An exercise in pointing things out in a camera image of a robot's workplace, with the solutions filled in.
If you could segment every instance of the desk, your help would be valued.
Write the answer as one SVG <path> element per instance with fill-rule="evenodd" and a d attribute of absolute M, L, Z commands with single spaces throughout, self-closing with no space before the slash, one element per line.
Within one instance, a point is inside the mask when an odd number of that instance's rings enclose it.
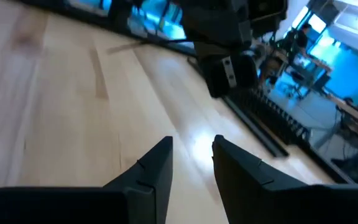
<path fill-rule="evenodd" d="M 314 67 L 312 68 L 312 71 L 309 71 L 310 68 L 302 68 L 301 70 L 298 68 L 293 67 L 298 73 L 302 74 L 303 76 L 307 73 L 308 76 L 305 77 L 306 81 L 306 85 L 304 85 L 305 87 L 307 87 L 307 92 L 300 96 L 300 99 L 305 98 L 306 96 L 308 96 L 310 94 L 311 91 L 317 91 L 319 93 L 323 92 L 323 87 L 325 86 L 325 84 L 331 79 L 330 78 L 330 74 L 332 72 L 332 68 L 329 65 L 326 65 L 323 62 L 320 62 L 319 60 L 314 60 L 314 59 L 310 59 L 310 62 L 314 65 Z M 319 77 L 319 74 L 321 74 L 321 70 L 318 70 L 319 68 L 324 70 L 324 73 Z"/>
<path fill-rule="evenodd" d="M 328 98 L 334 102 L 338 107 L 340 107 L 342 110 L 344 110 L 346 113 L 348 113 L 349 115 L 351 115 L 353 118 L 358 120 L 358 110 L 355 109 L 353 106 L 349 106 L 345 101 L 329 95 Z M 317 141 L 314 144 L 314 148 L 315 149 L 319 149 L 320 147 L 322 147 L 329 139 L 331 139 L 336 133 L 338 133 L 340 131 L 340 127 L 341 124 L 339 122 L 337 122 L 334 127 L 332 128 L 332 130 L 330 130 L 329 132 L 327 132 L 319 141 Z M 356 147 L 358 149 L 358 140 L 354 141 L 354 147 Z"/>
<path fill-rule="evenodd" d="M 332 102 L 334 102 L 338 107 L 340 107 L 341 109 L 343 109 L 344 111 L 346 111 L 347 113 L 358 119 L 358 110 L 356 108 L 354 108 L 353 106 L 349 106 L 345 101 L 335 96 L 329 95 L 328 98 Z"/>

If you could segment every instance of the black cable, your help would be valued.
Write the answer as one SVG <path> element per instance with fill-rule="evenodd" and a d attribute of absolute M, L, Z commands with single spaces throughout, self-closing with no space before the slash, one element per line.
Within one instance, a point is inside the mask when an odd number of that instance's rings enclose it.
<path fill-rule="evenodd" d="M 106 53 L 111 55 L 118 53 L 123 50 L 129 50 L 134 49 L 136 47 L 141 47 L 146 44 L 169 44 L 169 43 L 181 43 L 181 42 L 190 42 L 191 40 L 188 39 L 180 39 L 180 40 L 160 40 L 157 42 L 153 42 L 151 40 L 142 40 L 140 42 L 132 43 L 132 44 L 124 44 L 120 45 L 118 47 L 111 47 L 110 49 L 107 49 Z"/>
<path fill-rule="evenodd" d="M 271 37 L 272 40 L 274 41 L 274 45 L 273 45 L 272 53 L 270 53 L 270 55 L 268 56 L 269 58 L 271 58 L 277 50 L 276 34 L 277 34 L 277 30 L 273 32 L 272 37 Z"/>
<path fill-rule="evenodd" d="M 346 141 L 343 139 L 343 147 L 342 147 L 343 160 L 346 160 Z"/>
<path fill-rule="evenodd" d="M 332 126 L 331 130 L 334 129 L 335 126 L 336 126 L 336 123 L 337 123 L 337 122 L 336 122 L 336 118 L 337 118 L 337 116 L 338 116 L 338 110 L 335 111 L 335 117 L 334 117 L 335 123 L 334 123 L 334 125 Z M 333 137 L 331 137 L 331 138 L 329 139 L 328 144 L 327 144 L 326 149 L 325 149 L 325 151 L 324 151 L 323 154 L 326 154 L 326 153 L 327 153 L 328 147 L 329 147 L 329 145 L 331 144 L 331 140 L 333 140 Z"/>

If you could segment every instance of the office chair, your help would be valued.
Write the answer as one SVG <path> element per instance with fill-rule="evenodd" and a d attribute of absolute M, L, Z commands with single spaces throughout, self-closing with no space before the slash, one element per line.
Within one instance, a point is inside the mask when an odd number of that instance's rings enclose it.
<path fill-rule="evenodd" d="M 292 80 L 295 82 L 295 84 L 287 84 L 287 87 L 285 88 L 284 92 L 287 94 L 287 97 L 292 98 L 294 95 L 296 95 L 297 99 L 302 99 L 302 94 L 300 92 L 302 88 L 302 83 L 305 81 L 305 77 L 296 71 L 292 71 L 290 73 Z"/>

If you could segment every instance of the wooden surface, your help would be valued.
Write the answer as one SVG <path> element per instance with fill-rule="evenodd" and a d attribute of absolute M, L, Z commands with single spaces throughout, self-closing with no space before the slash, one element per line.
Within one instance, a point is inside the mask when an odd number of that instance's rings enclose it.
<path fill-rule="evenodd" d="M 345 112 L 349 113 L 350 115 L 358 119 L 358 110 L 353 108 L 352 106 L 349 106 L 344 100 L 334 95 L 328 95 L 328 99 L 334 102 L 335 105 L 340 107 L 342 110 L 344 110 Z"/>
<path fill-rule="evenodd" d="M 184 56 L 153 46 L 106 53 L 133 41 L 0 0 L 0 187 L 102 186 L 173 136 L 167 223 L 227 223 L 216 134 L 309 184 L 332 182 L 299 149 L 271 158 Z"/>

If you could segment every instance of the person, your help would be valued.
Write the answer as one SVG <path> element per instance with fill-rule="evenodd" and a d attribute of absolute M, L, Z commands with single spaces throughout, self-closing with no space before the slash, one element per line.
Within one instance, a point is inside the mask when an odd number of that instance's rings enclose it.
<path fill-rule="evenodd" d="M 296 39 L 296 44 L 299 47 L 300 53 L 309 58 L 309 55 L 306 53 L 306 48 L 308 46 L 308 33 L 310 32 L 311 25 L 310 24 L 303 24 L 301 29 L 298 31 L 298 38 Z"/>

